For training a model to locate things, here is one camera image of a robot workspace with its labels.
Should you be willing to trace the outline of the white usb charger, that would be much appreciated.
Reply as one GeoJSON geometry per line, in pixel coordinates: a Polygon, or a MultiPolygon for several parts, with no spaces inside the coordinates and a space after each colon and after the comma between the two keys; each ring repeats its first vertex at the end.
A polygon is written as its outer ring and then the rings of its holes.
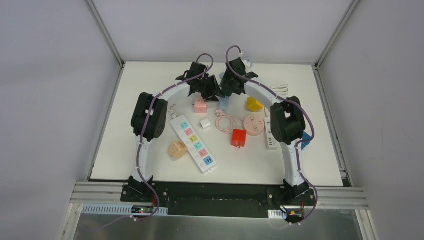
{"type": "Polygon", "coordinates": [[[203,119],[199,122],[198,127],[203,129],[203,130],[206,130],[206,129],[211,128],[212,124],[211,124],[210,120],[208,118],[206,118],[206,119],[203,119]]]}

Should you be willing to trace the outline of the yellow cube socket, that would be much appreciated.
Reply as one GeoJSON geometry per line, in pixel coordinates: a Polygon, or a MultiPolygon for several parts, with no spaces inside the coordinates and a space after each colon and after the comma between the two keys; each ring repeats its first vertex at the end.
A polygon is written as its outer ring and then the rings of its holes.
{"type": "Polygon", "coordinates": [[[246,101],[246,107],[251,112],[258,112],[264,108],[264,105],[254,97],[249,96],[246,101]]]}

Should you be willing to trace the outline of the orange-red cube socket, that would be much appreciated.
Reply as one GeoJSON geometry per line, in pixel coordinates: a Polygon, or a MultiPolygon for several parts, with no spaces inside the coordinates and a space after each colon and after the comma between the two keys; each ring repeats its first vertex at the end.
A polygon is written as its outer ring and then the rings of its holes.
{"type": "Polygon", "coordinates": [[[234,129],[232,132],[231,145],[243,148],[246,145],[247,132],[244,129],[234,129]]]}

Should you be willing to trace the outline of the white multicolour power strip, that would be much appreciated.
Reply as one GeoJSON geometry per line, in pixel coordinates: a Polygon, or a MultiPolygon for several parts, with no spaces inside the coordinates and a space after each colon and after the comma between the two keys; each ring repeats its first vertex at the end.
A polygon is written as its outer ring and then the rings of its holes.
{"type": "Polygon", "coordinates": [[[170,125],[180,140],[187,146],[188,153],[194,160],[200,172],[202,174],[210,173],[218,165],[218,163],[187,118],[184,115],[180,115],[177,118],[172,119],[170,121],[170,125]]]}

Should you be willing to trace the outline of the beige cube socket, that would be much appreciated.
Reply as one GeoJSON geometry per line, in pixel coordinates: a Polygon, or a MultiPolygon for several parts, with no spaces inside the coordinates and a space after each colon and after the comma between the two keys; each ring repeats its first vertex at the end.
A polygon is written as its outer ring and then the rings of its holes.
{"type": "Polygon", "coordinates": [[[188,152],[188,148],[182,140],[178,140],[171,144],[168,152],[173,159],[178,160],[188,152]]]}

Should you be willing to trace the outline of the white tower power strip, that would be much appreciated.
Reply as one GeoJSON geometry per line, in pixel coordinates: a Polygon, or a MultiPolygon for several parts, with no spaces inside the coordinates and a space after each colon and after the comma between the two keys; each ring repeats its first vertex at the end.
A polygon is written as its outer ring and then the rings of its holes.
{"type": "Polygon", "coordinates": [[[279,144],[274,138],[271,130],[271,118],[265,117],[265,135],[266,135],[266,148],[268,150],[277,150],[279,148],[279,144]]]}

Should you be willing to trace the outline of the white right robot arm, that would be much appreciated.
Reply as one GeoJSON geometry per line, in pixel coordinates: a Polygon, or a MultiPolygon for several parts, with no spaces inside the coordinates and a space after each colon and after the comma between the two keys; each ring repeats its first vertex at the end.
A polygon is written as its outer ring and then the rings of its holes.
{"type": "Polygon", "coordinates": [[[283,98],[258,80],[254,72],[246,72],[241,58],[226,62],[220,87],[227,96],[246,94],[258,100],[270,112],[270,129],[280,143],[285,176],[284,200],[296,205],[303,200],[310,185],[303,172],[301,144],[306,129],[305,111],[296,97],[283,98]]]}

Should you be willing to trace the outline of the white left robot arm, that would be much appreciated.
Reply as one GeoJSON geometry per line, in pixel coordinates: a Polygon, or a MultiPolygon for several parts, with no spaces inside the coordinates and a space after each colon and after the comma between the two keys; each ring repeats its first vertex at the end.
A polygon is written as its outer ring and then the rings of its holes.
{"type": "Polygon", "coordinates": [[[212,66],[194,61],[189,70],[177,77],[171,86],[155,94],[142,92],[139,95],[130,122],[137,147],[135,168],[128,179],[128,185],[140,202],[149,201],[155,192],[151,183],[153,173],[147,167],[149,148],[165,130],[169,103],[174,104],[194,93],[212,93],[213,97],[218,95],[220,90],[217,84],[206,86],[211,77],[211,68],[212,66]]]}

